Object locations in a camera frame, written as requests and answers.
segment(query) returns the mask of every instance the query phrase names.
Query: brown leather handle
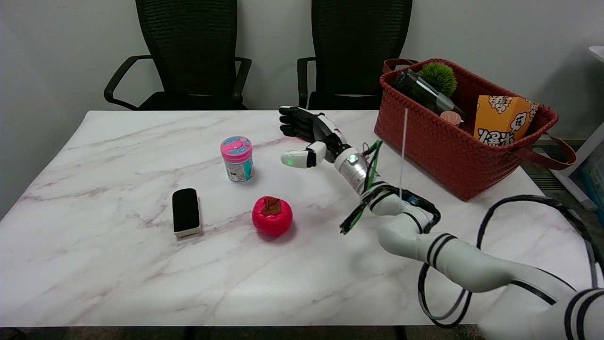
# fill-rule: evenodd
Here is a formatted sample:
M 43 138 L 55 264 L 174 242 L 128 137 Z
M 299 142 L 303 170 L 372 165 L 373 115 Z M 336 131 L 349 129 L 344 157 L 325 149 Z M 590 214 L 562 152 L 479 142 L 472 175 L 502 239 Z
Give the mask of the brown leather handle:
M 387 59 L 387 60 L 384 60 L 384 66 L 382 67 L 382 72 L 383 73 L 392 72 L 398 65 L 409 66 L 409 65 L 413 65 L 413 64 L 414 64 L 414 62 L 410 61 L 409 59 Z
M 566 163 L 562 163 L 557 160 L 553 160 L 549 157 L 537 154 L 528 148 L 519 148 L 512 152 L 514 152 L 516 155 L 518 155 L 520 158 L 522 158 L 524 160 L 528 160 L 530 162 L 533 162 L 535 164 L 544 166 L 544 167 L 546 167 L 548 169 L 552 169 L 552 170 L 564 170 L 564 169 L 568 168 L 569 166 L 573 165 L 574 162 L 577 161 L 577 154 L 574 153 L 574 150 L 570 147 L 570 145 L 566 144 L 566 142 L 564 142 L 561 139 L 558 139 L 558 138 L 555 138 L 552 136 L 550 136 L 550 138 L 551 138 L 551 140 L 556 142 L 556 144 L 558 144 L 558 146 L 560 146 L 560 148 L 562 148 L 562 152 L 564 152 L 564 155 L 567 158 Z

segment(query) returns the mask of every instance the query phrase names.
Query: robot finger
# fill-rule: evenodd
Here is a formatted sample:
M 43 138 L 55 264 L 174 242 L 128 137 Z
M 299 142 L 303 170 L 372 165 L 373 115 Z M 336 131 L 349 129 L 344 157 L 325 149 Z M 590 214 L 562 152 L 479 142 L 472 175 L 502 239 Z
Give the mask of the robot finger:
M 281 129 L 281 132 L 283 132 L 283 134 L 288 137 L 299 137 L 309 143 L 312 143 L 315 141 L 315 138 L 311 131 L 299 129 L 293 125 L 282 125 L 279 128 Z
M 316 119 L 316 114 L 297 106 L 281 106 L 279 108 L 279 113 L 307 123 L 312 123 Z
M 299 128 L 305 129 L 309 132 L 312 131 L 311 122 L 303 122 L 299 119 L 296 119 L 296 117 L 293 117 L 293 116 L 281 116 L 281 117 L 279 117 L 279 121 L 284 124 L 298 126 Z

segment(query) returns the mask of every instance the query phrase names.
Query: white marble tabletop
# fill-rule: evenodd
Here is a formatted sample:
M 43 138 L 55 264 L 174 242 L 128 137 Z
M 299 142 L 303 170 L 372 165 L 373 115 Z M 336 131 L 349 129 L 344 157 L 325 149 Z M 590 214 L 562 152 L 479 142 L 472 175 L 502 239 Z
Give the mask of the white marble tabletop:
M 327 115 L 352 145 L 377 139 L 377 111 Z M 276 111 L 88 113 L 0 222 L 0 327 L 430 324 L 417 302 L 421 264 L 382 250 L 371 214 L 340 235 L 357 195 L 331 164 L 283 166 L 280 154 L 306 143 L 278 126 Z M 231 135 L 254 144 L 247 183 L 227 179 L 219 144 Z M 399 164 L 385 146 L 381 175 L 397 184 Z M 404 187 L 440 209 L 434 230 L 472 244 L 491 204 L 541 194 L 517 169 L 464 203 L 412 163 L 404 171 Z M 170 197 L 188 187 L 200 196 L 203 234 L 176 239 Z M 264 195 L 294 211 L 294 226 L 275 240 L 250 219 Z M 546 206 L 501 207 L 483 249 L 577 289 L 590 284 L 582 239 Z M 459 287 L 432 271 L 426 289 L 440 314 Z M 475 294 L 464 323 L 476 323 L 500 293 Z

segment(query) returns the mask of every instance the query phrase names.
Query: mesh chair back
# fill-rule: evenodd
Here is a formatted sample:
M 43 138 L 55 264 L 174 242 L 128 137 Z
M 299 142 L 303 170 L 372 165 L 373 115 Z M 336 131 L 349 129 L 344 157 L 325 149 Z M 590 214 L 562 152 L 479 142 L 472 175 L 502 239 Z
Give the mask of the mesh chair back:
M 384 60 L 403 49 L 412 0 L 312 0 L 316 90 L 380 94 Z
M 165 91 L 232 91 L 237 0 L 137 0 L 137 11 Z

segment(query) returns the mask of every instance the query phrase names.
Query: popcorn box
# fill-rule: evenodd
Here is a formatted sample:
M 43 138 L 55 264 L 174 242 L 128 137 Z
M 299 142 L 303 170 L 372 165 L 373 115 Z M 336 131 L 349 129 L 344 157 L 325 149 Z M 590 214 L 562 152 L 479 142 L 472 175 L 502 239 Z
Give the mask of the popcorn box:
M 474 138 L 504 146 L 524 137 L 539 104 L 521 97 L 479 96 Z

